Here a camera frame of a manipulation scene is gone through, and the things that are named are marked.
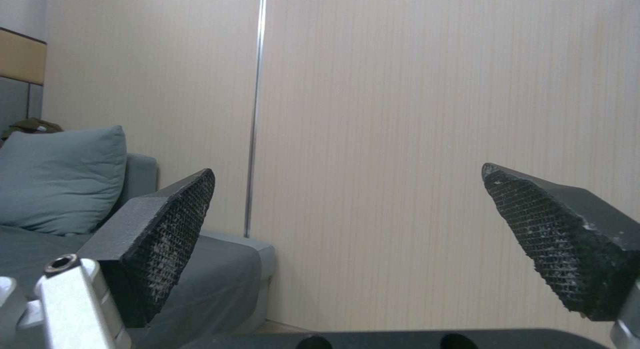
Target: gray-blue pillow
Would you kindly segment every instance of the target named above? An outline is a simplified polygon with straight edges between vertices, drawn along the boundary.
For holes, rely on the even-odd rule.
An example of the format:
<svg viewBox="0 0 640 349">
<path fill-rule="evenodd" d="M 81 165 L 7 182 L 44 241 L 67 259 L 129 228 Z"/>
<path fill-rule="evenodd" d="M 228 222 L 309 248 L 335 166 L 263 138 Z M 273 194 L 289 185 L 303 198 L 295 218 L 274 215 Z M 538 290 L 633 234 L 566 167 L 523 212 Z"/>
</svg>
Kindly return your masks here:
<svg viewBox="0 0 640 349">
<path fill-rule="evenodd" d="M 0 148 L 0 225 L 91 233 L 120 195 L 126 161 L 122 126 L 14 132 Z"/>
</svg>

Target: wood panel wall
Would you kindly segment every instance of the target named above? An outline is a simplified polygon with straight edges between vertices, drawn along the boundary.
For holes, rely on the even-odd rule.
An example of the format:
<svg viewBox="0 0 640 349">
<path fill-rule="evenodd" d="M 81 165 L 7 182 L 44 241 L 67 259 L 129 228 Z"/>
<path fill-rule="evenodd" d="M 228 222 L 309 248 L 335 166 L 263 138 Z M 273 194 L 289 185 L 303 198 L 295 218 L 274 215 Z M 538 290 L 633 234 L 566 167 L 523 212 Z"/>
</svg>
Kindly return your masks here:
<svg viewBox="0 0 640 349">
<path fill-rule="evenodd" d="M 47 44 L 0 27 L 0 76 L 41 85 Z"/>
<path fill-rule="evenodd" d="M 640 219 L 640 0 L 267 0 L 251 237 L 272 320 L 315 330 L 552 327 L 494 162 Z"/>
<path fill-rule="evenodd" d="M 242 235 L 260 0 L 48 0 L 43 118 L 120 124 L 160 186 L 209 167 L 204 229 Z"/>
</svg>

